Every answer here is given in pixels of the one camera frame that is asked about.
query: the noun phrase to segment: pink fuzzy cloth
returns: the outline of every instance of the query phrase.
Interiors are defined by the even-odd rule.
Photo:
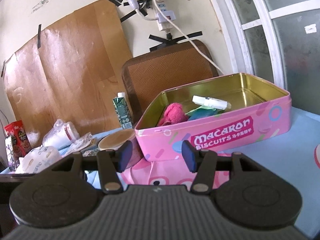
[[[187,120],[188,116],[184,114],[182,105],[179,103],[172,103],[164,111],[163,118],[159,121],[158,126],[176,124]]]

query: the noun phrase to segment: plastic bag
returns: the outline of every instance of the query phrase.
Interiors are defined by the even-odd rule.
[[[61,159],[59,151],[52,147],[40,146],[20,157],[16,173],[39,173]]]
[[[92,140],[92,134],[86,133],[84,136],[76,140],[73,144],[70,145],[69,149],[63,156],[66,156],[70,153],[78,152],[84,148],[86,148]]]
[[[58,119],[53,128],[43,137],[43,146],[53,146],[58,150],[61,150],[77,139],[80,135],[77,132],[72,122],[64,123],[63,120]]]

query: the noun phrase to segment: red snack package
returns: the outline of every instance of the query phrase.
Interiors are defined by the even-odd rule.
[[[6,136],[12,135],[13,152],[16,160],[19,160],[19,157],[26,156],[31,151],[31,145],[24,131],[22,120],[6,125],[4,131]]]

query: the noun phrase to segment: power plug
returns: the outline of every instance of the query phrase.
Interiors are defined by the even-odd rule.
[[[159,30],[169,32],[173,26],[163,17],[161,13],[159,13],[159,11],[156,9],[156,6],[160,8],[160,10],[169,20],[174,21],[176,16],[173,11],[167,10],[164,0],[152,0],[152,8],[156,18],[158,18],[157,25]]]

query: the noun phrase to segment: barcode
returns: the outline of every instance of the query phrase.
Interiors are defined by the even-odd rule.
[[[122,128],[123,128],[123,129],[132,128],[132,124],[131,124],[130,122],[124,123],[124,124],[122,125]]]

